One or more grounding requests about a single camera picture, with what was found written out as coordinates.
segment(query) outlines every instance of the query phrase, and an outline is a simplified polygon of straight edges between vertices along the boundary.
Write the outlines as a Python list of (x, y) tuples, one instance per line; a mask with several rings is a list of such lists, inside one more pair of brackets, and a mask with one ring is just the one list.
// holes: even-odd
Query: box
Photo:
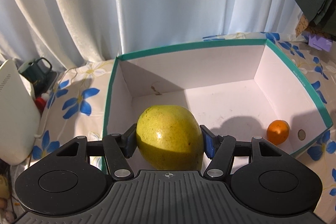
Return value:
[[(314, 88), (268, 39), (193, 42), (119, 56), (103, 135), (124, 133), (146, 108), (163, 104), (186, 107), (214, 134), (238, 141), (265, 137), (272, 121), (285, 120), (291, 132), (279, 147), (289, 154), (304, 151), (332, 126)], [(153, 169), (138, 150), (128, 162), (135, 174)], [(205, 156), (203, 170), (209, 162)]]

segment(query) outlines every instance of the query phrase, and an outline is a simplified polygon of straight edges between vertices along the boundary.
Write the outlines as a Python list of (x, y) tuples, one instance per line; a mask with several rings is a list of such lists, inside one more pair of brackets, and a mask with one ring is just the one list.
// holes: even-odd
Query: orange fruit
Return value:
[(282, 144), (289, 135), (289, 125), (282, 120), (275, 120), (267, 128), (267, 140), (274, 145)]

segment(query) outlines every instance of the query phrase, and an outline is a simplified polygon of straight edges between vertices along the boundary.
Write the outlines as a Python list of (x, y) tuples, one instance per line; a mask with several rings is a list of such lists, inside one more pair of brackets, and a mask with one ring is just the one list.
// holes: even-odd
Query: purple paper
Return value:
[(325, 50), (329, 52), (332, 44), (333, 44), (333, 41), (331, 39), (326, 39), (316, 34), (309, 34), (308, 45), (313, 48), (316, 48), (320, 51)]

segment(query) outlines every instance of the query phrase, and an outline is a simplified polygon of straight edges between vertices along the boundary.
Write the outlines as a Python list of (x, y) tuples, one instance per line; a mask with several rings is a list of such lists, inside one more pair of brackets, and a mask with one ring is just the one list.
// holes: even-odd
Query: cup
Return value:
[[(45, 60), (49, 64), (47, 71), (44, 71), (38, 64), (41, 60)], [(44, 57), (27, 61), (18, 69), (19, 73), (33, 84), (35, 95), (38, 94), (46, 85), (48, 73), (51, 72), (53, 66)]]

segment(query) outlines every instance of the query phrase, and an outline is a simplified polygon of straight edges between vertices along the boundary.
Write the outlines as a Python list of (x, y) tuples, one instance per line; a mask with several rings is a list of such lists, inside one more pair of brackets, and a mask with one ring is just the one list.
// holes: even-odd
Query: floral tablecloth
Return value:
[[(325, 103), (336, 124), (336, 65), (326, 52), (309, 47), (303, 36), (278, 33), (236, 33), (211, 36), (216, 39), (268, 38), (302, 71)], [(91, 63), (61, 75), (43, 112), (32, 154), (22, 164), (11, 167), (14, 183), (28, 166), (53, 152), (75, 136), (85, 135), (89, 141), (101, 140), (108, 83), (114, 61)], [(336, 127), (333, 126), (305, 153), (299, 161), (316, 172), (323, 183), (323, 193), (315, 213), (327, 223), (336, 223)], [(100, 157), (90, 158), (100, 167)], [(12, 204), (17, 216), (23, 213), (13, 191)], [(7, 224), (4, 212), (0, 220)]]

